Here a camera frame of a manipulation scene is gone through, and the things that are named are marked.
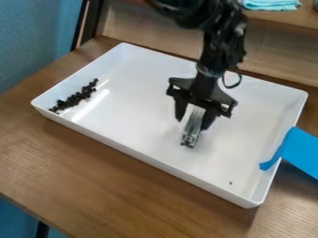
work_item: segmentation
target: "small black object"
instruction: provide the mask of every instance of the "small black object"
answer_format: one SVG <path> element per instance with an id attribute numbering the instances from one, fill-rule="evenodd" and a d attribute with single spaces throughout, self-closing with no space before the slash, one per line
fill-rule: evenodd
<path id="1" fill-rule="evenodd" d="M 88 86 L 82 86 L 80 92 L 76 92 L 70 97 L 68 97 L 65 101 L 64 100 L 57 100 L 57 106 L 48 109 L 51 112 L 56 114 L 58 110 L 64 110 L 73 106 L 76 106 L 80 103 L 83 99 L 90 99 L 92 92 L 96 92 L 95 85 L 99 80 L 96 78 L 94 81 L 90 82 Z"/>
<path id="2" fill-rule="evenodd" d="M 58 106 L 60 107 L 61 105 L 63 105 L 63 104 L 65 103 L 65 101 L 63 101 L 63 100 L 58 100 L 57 103 L 58 103 Z"/>

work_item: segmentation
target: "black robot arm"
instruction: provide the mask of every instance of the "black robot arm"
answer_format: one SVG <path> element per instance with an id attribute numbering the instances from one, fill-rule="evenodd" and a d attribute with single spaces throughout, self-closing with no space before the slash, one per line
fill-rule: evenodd
<path id="1" fill-rule="evenodd" d="M 159 13 L 181 28 L 204 33 L 204 48 L 194 78 L 170 78 L 166 94 L 175 100 L 177 120 L 188 104 L 197 108 L 186 125 L 182 145 L 193 148 L 202 130 L 218 116 L 231 117 L 237 101 L 219 88 L 218 80 L 245 55 L 246 16 L 237 0 L 149 0 Z"/>

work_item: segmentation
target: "white tray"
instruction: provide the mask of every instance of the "white tray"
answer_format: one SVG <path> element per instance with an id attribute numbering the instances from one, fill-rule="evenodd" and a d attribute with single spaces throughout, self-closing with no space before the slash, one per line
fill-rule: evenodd
<path id="1" fill-rule="evenodd" d="M 220 117 L 195 149 L 179 146 L 182 128 L 174 119 L 168 78 L 192 77 L 191 61 L 121 44 L 32 101 L 45 117 L 184 179 L 239 206 L 264 202 L 280 163 L 264 172 L 285 133 L 298 120 L 307 93 L 244 76 L 224 89 L 239 101 L 231 119 Z M 228 83 L 236 81 L 227 73 Z M 57 115 L 47 109 L 94 78 L 90 101 Z"/>

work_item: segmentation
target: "metal object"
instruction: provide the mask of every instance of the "metal object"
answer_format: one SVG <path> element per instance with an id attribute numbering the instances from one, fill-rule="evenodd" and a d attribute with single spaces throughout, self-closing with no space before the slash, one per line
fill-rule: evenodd
<path id="1" fill-rule="evenodd" d="M 194 106 L 192 114 L 184 127 L 181 145 L 194 148 L 199 139 L 202 122 L 205 115 L 205 109 Z"/>

